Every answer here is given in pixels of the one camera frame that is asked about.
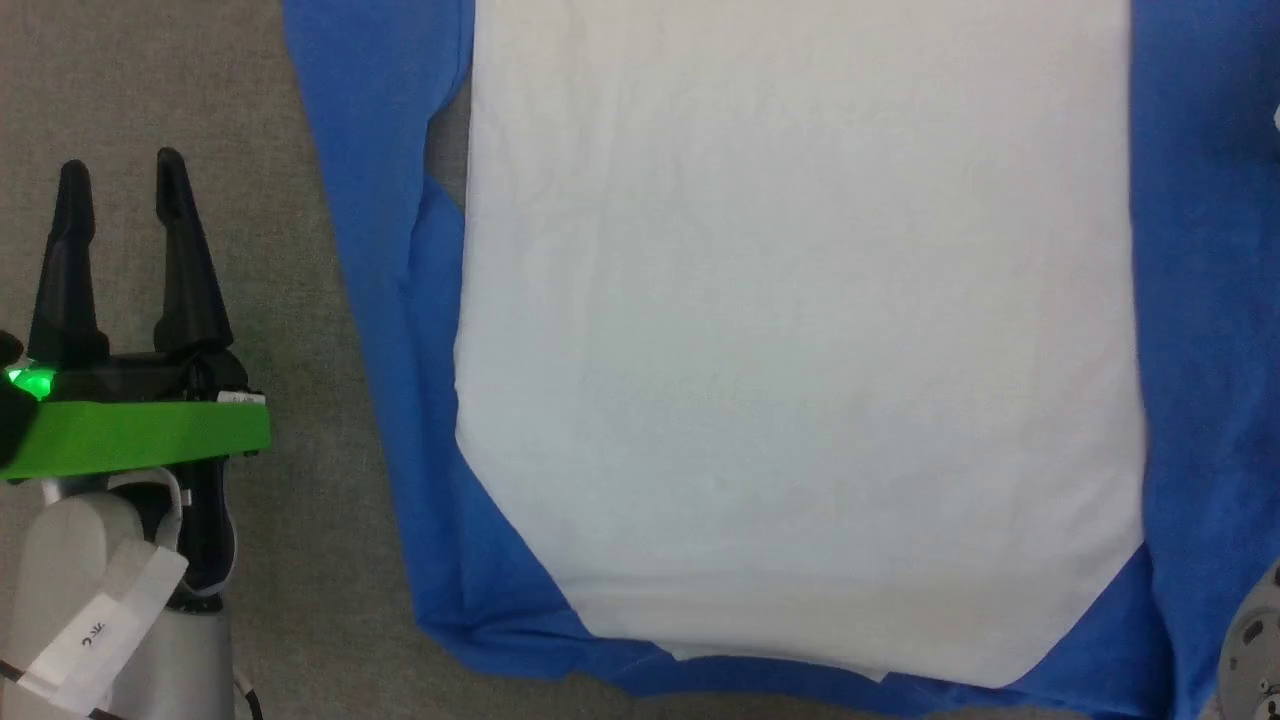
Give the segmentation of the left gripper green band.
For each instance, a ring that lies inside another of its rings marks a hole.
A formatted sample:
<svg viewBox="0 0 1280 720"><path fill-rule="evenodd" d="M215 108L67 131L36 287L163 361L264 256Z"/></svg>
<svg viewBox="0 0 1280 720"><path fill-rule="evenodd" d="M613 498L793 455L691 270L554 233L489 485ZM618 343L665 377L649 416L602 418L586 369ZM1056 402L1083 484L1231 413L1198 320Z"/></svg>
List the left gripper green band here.
<svg viewBox="0 0 1280 720"><path fill-rule="evenodd" d="M165 231L159 352L114 354L99 329L90 245L90 169L59 172L29 327L3 341L3 480L92 477L256 454L273 442L264 395L237 360L186 160L157 151Z"/></svg>

